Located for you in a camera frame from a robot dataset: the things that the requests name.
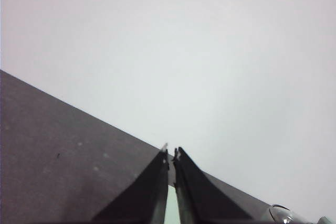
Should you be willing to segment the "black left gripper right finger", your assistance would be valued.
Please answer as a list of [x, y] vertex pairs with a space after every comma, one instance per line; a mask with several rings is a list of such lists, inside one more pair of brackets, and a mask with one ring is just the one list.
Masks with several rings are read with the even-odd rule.
[[247, 223], [253, 217], [220, 191], [181, 147], [174, 150], [181, 223]]

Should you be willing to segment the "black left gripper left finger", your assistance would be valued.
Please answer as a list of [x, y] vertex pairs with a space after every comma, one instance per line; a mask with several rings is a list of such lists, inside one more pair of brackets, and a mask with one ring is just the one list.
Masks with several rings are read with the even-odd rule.
[[93, 223], [163, 223], [168, 171], [167, 144], [136, 180], [92, 218]]

